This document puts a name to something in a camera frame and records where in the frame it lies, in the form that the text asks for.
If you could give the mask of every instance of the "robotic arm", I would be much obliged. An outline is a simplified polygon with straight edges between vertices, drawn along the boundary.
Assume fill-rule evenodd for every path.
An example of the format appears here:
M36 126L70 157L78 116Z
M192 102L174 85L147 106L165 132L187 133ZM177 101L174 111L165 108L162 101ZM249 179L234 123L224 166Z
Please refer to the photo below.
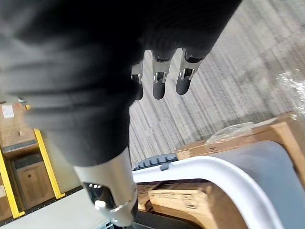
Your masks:
M28 124L62 151L115 225L131 225L137 212L128 109L143 95L144 50L162 99L183 48L176 91L186 93L240 1L0 1L2 91L31 105Z

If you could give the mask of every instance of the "white label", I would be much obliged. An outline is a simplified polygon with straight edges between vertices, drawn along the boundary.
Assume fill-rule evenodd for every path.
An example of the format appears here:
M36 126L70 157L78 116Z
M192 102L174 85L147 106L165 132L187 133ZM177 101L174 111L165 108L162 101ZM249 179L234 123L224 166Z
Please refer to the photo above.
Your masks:
M3 185L0 185L0 198L6 196L5 189Z
M13 107L11 105L2 105L2 112L4 118L15 117Z

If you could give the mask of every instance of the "white plastic bin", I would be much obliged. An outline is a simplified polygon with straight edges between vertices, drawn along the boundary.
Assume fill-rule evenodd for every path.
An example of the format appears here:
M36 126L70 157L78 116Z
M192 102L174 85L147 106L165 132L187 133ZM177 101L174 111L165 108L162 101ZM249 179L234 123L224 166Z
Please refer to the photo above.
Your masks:
M133 172L134 181L201 178L232 199L249 229L304 229L305 192L286 151L262 141Z

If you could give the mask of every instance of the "yellow metal rail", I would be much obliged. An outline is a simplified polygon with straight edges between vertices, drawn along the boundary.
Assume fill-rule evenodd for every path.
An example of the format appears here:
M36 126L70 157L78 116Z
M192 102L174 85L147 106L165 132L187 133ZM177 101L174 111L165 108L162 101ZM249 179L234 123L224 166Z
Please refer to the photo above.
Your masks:
M37 143L38 143L38 146L39 146L42 158L43 158L43 162L46 166L46 169L47 169L47 172L48 172L48 175L50 178L50 182L51 182L55 197L57 199L60 199L60 198L64 197L66 194L61 193L61 191L59 190L59 187L58 187L58 184L57 184L57 181L55 178L55 174L53 172L53 168L52 168L52 165L51 165L48 153L47 153L47 149L46 149L46 146L44 145L40 131L37 129L34 129L34 132L35 132Z
M24 211L19 212L19 210L18 210L17 203L16 203L16 200L14 197L13 189L11 188L11 185L10 185L9 175L6 170L6 166L4 163L4 159L3 159L1 150L0 150L0 171L1 171L2 181L3 181L3 186L4 186L4 189L6 192L6 196L9 200L10 209L11 209L14 219L18 218L20 216L23 216Z

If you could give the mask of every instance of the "cardboard box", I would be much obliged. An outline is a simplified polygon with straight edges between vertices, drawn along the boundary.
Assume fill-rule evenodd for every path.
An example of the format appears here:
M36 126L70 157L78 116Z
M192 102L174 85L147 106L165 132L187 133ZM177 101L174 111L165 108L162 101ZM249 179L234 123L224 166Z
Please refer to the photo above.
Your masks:
M25 209L55 197L40 154L14 160L13 169Z
M248 228L231 199L210 182L161 185L149 191L149 197L155 212L189 220L204 229Z
M161 182L148 182L137 184L138 189L138 210L147 212L152 208L152 204L149 200L148 192L155 189L161 184Z
M28 127L23 115L25 107L17 104L0 104L0 146L3 153L36 145L33 129Z
M2 177L0 176L0 221L8 219L12 216L13 214L11 212L10 204L3 186Z
M199 141L176 150L179 160L204 156L238 148L248 143L270 140L279 143L289 154L295 171L305 189L305 125L294 113L285 113L275 119L256 124L243 136L207 144Z

